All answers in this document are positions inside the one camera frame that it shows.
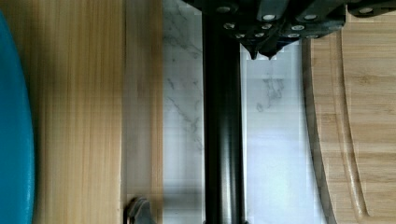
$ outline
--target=teal bowl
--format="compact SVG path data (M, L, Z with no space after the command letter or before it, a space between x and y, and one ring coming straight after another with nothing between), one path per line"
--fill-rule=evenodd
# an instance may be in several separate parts
M32 223L35 150L20 59L0 11L0 223Z

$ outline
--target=screw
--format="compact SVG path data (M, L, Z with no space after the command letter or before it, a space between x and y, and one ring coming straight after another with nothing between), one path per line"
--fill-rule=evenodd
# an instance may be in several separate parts
M263 29L263 30L268 30L268 29L270 29L271 27L272 27L272 24L265 24L265 25L262 26L262 29Z
M288 35L289 38L295 38L295 37L299 37L299 36L300 36L299 34L291 34L291 35Z
M227 22L227 23L224 23L223 27L226 30L232 30L233 28L235 28L235 23Z
M306 15L306 16L304 16L304 19L306 21L312 21L312 20L316 19L317 17L318 17L317 15Z
M227 12L231 11L231 8L230 7L218 7L218 8L216 8L216 11L218 13L227 13Z
M360 14L367 14L367 13L370 13L370 12L372 12L373 11L373 8L372 7L364 7L364 8L362 8L361 10L359 10L359 13Z
M235 37L236 37L237 39L240 39L240 38L245 37L245 35L244 35L244 34L236 34Z
M256 37L263 37L263 36L264 36L264 33L257 33L257 34L255 34L254 36L256 36Z
M305 27L303 25L291 26L291 30L303 30Z
M276 17L276 15L265 15L265 16L262 16L262 19L265 20L265 21L271 21L275 17Z
M319 35L308 35L308 36L306 36L306 38L309 38L309 39L315 39L315 38L318 38L319 37Z

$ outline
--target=black mount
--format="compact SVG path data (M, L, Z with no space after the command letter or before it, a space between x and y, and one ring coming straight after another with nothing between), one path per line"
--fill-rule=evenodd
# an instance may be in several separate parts
M183 0L212 18L252 59L269 58L301 38L321 38L341 30L346 8L367 18L396 9L395 0Z

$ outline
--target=metal frame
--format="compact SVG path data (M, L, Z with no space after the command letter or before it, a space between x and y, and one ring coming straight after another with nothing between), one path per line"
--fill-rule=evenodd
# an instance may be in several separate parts
M243 224L239 43L203 15L206 224Z
M346 8L356 17L396 10L396 0L183 0L219 22L252 59L269 58L301 38L320 38L343 28Z

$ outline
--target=bamboo wood grain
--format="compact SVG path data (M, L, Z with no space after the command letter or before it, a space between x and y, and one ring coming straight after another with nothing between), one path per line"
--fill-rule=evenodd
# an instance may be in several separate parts
M34 223L121 223L122 0L0 0L26 77Z
M396 58L388 53L396 50L395 15L349 17L343 33L312 42L316 122L338 223L396 223L396 166L387 159L396 156L387 129L396 123Z
M330 199L325 167L323 164L323 154L320 150L320 142L317 128L317 114L315 111L315 101L312 87L311 71L311 44L309 40L303 40L303 83L304 83L304 102L305 114L307 119L307 130L309 135L309 144L312 154L312 162L315 170L315 177L318 184L318 194L321 201L323 213L328 224L336 224L332 202Z
M127 197L147 197L163 223L163 8L161 0L126 1L123 149Z

